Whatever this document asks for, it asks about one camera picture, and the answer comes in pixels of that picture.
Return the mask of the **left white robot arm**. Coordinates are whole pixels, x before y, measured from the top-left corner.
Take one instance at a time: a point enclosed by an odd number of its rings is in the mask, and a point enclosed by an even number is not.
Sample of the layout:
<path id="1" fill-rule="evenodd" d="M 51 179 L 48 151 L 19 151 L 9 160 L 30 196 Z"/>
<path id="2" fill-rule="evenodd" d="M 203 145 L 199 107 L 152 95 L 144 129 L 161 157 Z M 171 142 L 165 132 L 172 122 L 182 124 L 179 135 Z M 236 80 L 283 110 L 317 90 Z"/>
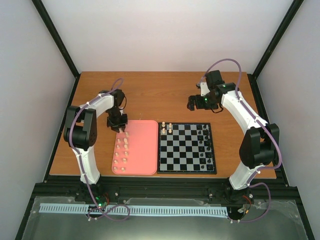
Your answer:
<path id="1" fill-rule="evenodd" d="M 97 119 L 107 113 L 106 126 L 121 133 L 128 124 L 128 115 L 121 107 L 126 100 L 121 89 L 101 91 L 94 99 L 80 106 L 67 108 L 63 138 L 72 148 L 80 170 L 80 181 L 90 186 L 86 195 L 92 201 L 103 198 L 104 188 L 97 184 L 101 176 L 95 159 L 94 145 L 98 137 Z"/>

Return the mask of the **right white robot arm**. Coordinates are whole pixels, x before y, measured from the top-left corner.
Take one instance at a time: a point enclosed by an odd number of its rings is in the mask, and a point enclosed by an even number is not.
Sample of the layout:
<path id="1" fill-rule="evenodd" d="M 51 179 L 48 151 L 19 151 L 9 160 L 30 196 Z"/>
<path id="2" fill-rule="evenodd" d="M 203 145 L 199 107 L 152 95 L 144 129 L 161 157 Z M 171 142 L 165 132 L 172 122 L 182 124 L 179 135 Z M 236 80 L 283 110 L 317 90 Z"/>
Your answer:
<path id="1" fill-rule="evenodd" d="M 190 111 L 204 109 L 219 113 L 228 110 L 244 134 L 239 148 L 240 163 L 216 194 L 229 203 L 236 203 L 248 192 L 252 179 L 280 158 L 279 127 L 260 117 L 236 84 L 226 83 L 218 70 L 205 73 L 197 88 L 200 94 L 188 98 L 187 108 Z"/>

